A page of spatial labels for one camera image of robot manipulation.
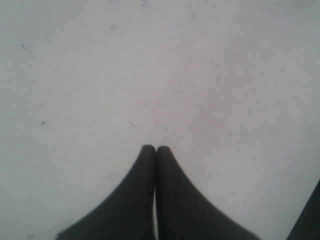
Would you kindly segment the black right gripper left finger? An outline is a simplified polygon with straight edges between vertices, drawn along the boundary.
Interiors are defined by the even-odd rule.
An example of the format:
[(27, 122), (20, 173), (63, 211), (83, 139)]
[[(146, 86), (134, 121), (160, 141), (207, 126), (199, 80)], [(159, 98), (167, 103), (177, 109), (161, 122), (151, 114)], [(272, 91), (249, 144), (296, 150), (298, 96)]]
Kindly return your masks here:
[(143, 145), (116, 189), (93, 211), (56, 235), (58, 240), (153, 240), (156, 150)]

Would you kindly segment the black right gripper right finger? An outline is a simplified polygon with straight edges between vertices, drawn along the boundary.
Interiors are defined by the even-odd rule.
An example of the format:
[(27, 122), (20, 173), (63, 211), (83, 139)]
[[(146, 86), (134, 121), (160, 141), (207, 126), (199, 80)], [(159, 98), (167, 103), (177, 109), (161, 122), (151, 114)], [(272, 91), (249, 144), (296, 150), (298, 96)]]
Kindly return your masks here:
[(200, 193), (168, 146), (156, 151), (155, 201), (161, 240), (258, 239)]

